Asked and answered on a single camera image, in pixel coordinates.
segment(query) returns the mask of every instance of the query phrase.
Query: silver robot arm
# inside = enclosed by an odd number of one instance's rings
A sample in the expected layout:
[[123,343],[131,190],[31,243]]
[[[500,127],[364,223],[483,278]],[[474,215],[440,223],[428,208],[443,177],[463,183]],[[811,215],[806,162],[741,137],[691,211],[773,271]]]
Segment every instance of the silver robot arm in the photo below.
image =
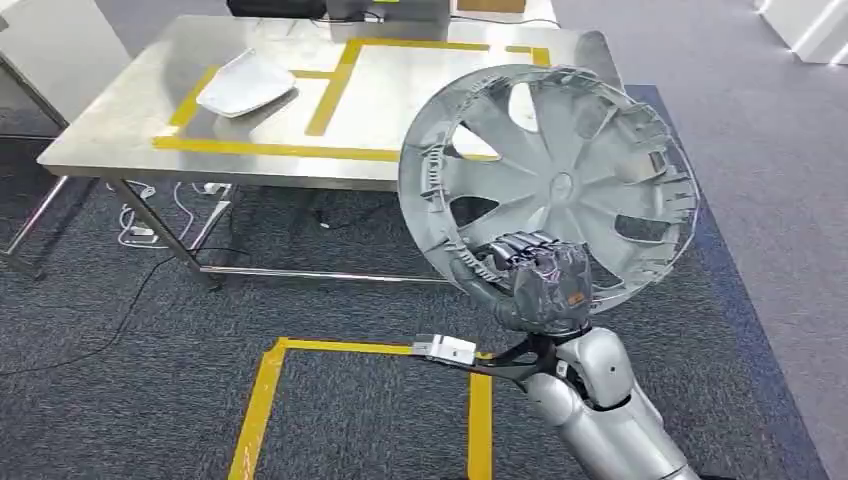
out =
[[[476,358],[473,343],[442,335],[419,336],[413,353],[515,382],[593,480],[700,480],[639,387],[618,336],[591,326],[583,248],[544,232],[519,232],[477,255],[492,257],[511,290],[456,262],[459,286],[504,327],[528,332],[527,339],[489,360]],[[526,353],[537,359],[516,361]]]

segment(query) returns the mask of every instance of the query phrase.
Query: yellow tape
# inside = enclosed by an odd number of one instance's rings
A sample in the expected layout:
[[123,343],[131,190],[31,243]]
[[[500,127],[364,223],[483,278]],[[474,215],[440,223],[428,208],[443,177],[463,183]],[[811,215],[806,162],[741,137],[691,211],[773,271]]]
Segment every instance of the yellow tape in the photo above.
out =
[[289,340],[289,348],[324,350],[328,352],[382,353],[385,355],[411,355],[409,345],[383,345],[378,343],[323,342],[316,340]]
[[265,426],[271,415],[271,404],[274,402],[277,381],[280,379],[283,358],[286,355],[286,340],[285,337],[277,339],[274,348],[262,355],[233,455],[233,464],[230,466],[229,480],[251,480],[256,472],[256,461],[262,448]]
[[168,122],[169,125],[173,125],[175,127],[185,127],[188,125],[188,122],[191,121],[194,114],[197,113],[197,96],[200,95],[200,92],[206,88],[206,85],[212,81],[212,77],[215,76],[215,73],[218,72],[217,66],[209,67],[203,72],[203,76],[200,77],[200,81],[194,85],[194,88],[188,92],[188,95],[183,99],[180,105],[177,107],[177,111],[171,116],[171,120]]
[[297,78],[332,80],[333,72],[316,72],[313,70],[290,70]]
[[438,48],[444,50],[477,50],[485,52],[489,50],[486,43],[461,43],[442,42],[439,40],[401,40],[399,38],[354,38],[351,42],[361,45],[382,45],[384,47],[408,47],[408,48]]
[[396,150],[369,148],[310,147],[306,145],[277,145],[270,143],[223,142],[180,137],[154,137],[153,146],[168,150],[200,153],[228,153],[234,155],[280,155],[286,157],[341,158],[344,160],[370,160],[397,162]]
[[492,478],[492,377],[471,374],[468,400],[468,478]]
[[532,49],[530,47],[522,47],[519,45],[510,45],[506,47],[506,51],[509,53],[532,53]]
[[312,115],[312,120],[306,126],[306,133],[309,136],[319,137],[327,131],[327,126],[330,124],[330,118],[336,111],[339,101],[342,98],[347,83],[350,81],[350,76],[353,74],[353,67],[359,58],[359,52],[362,50],[362,44],[357,39],[348,40],[342,56],[339,59],[339,64],[336,66],[336,71],[330,78],[330,83],[324,90],[324,95],[321,96],[321,101],[315,107],[315,113]]
[[531,52],[531,56],[533,58],[533,65],[538,65],[540,67],[550,67],[551,66],[551,51],[547,48],[539,48],[533,47]]

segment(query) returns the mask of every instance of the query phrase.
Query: black device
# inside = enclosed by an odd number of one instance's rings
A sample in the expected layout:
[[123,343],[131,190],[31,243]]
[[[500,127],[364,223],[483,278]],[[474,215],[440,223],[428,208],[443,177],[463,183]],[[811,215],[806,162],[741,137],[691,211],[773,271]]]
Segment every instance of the black device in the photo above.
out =
[[332,20],[362,21],[363,12],[387,22],[427,22],[446,26],[450,23],[450,0],[327,0],[327,13]]
[[234,17],[321,18],[324,0],[227,0]]

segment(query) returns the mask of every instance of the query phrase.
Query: table top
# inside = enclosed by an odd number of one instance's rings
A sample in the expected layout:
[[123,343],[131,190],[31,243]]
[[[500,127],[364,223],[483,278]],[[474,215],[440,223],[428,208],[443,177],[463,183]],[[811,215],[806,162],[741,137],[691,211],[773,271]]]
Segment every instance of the table top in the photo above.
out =
[[[199,107],[195,97],[217,68],[247,48],[291,70],[295,90],[234,119]],[[420,107],[450,81],[505,63],[575,65],[621,86],[599,32],[183,16],[39,163],[57,175],[394,190]],[[454,140],[468,153],[488,151],[476,137]]]

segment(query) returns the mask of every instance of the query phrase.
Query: white plate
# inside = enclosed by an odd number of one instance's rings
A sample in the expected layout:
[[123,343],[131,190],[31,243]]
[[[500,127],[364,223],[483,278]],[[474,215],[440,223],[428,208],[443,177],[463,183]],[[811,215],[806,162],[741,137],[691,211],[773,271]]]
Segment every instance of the white plate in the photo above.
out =
[[294,87],[294,75],[254,49],[221,67],[197,96],[197,104],[233,118],[267,105]]

